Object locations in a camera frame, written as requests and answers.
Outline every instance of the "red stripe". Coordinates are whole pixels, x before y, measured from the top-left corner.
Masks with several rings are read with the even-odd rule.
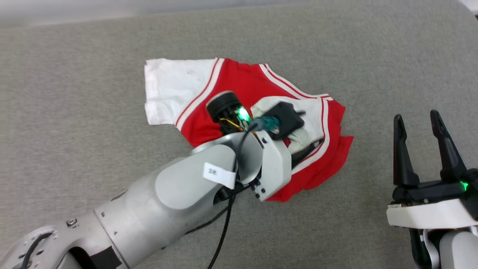
[[[271,76],[273,76],[273,77],[274,77],[275,79],[277,79],[278,81],[284,83],[287,87],[289,87],[291,90],[295,91],[295,92],[296,92],[297,94],[299,94],[300,96],[305,97],[305,98],[309,98],[309,99],[316,99],[316,98],[317,98],[317,97],[305,96],[305,95],[302,94],[301,92],[298,92],[294,87],[292,87],[291,85],[289,85],[288,83],[286,83],[286,82],[283,81],[282,79],[276,77],[276,76],[274,75],[274,73],[272,73],[272,72],[269,70],[269,67],[268,67],[268,66],[265,66],[265,67],[266,67],[266,69],[267,69],[267,72],[269,72],[269,74],[270,74]]]
[[[186,110],[191,106],[192,103],[194,103],[194,101],[196,101],[196,99],[199,98],[199,96],[201,96],[204,91],[207,89],[207,87],[209,86],[209,84],[211,83],[211,79],[212,79],[212,74],[214,74],[214,69],[216,69],[216,65],[217,65],[217,62],[219,61],[219,58],[217,58],[216,62],[214,63],[214,66],[212,67],[212,72],[211,72],[211,76],[209,76],[209,81],[207,82],[206,84],[206,87],[204,87],[203,91],[196,96],[196,98],[194,98],[190,103],[189,105],[186,106],[186,108],[183,110],[183,112],[179,115],[177,121],[176,121],[176,126],[178,125],[178,122],[179,120],[181,119],[181,117],[183,116],[184,112],[186,112]]]

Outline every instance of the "clothing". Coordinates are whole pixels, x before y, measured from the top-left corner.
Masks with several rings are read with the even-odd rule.
[[[304,188],[317,187],[345,163],[352,137],[340,136],[345,107],[328,94],[310,95],[275,74],[267,64],[248,65],[231,59],[148,60],[144,68],[148,123],[174,124],[194,147],[221,137],[219,124],[206,103],[223,91],[233,91],[249,114],[261,115],[279,101],[305,111],[304,127],[291,136],[291,153],[323,139],[292,170],[289,184],[269,198],[287,201]]]

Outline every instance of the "green led light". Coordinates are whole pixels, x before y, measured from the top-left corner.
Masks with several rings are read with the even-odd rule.
[[[243,121],[249,121],[250,120],[250,117],[249,117],[249,113],[247,113],[247,110],[243,107],[240,107],[238,109],[238,116],[241,120]]]
[[[461,183],[461,186],[463,186],[463,190],[464,190],[464,191],[467,191],[468,183],[463,182],[463,181],[460,181],[460,183]]]

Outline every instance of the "blue connector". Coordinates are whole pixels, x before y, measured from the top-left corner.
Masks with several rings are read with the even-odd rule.
[[[274,117],[254,118],[250,122],[250,126],[255,125],[255,127],[251,130],[253,132],[263,131],[263,130],[270,132],[272,130],[279,128],[279,124],[280,124],[279,120]]]

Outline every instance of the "screw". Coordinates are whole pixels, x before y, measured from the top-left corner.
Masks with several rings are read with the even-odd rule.
[[[66,226],[71,227],[71,226],[75,225],[77,222],[78,222],[78,220],[76,220],[76,219],[69,220],[69,221],[66,222]]]

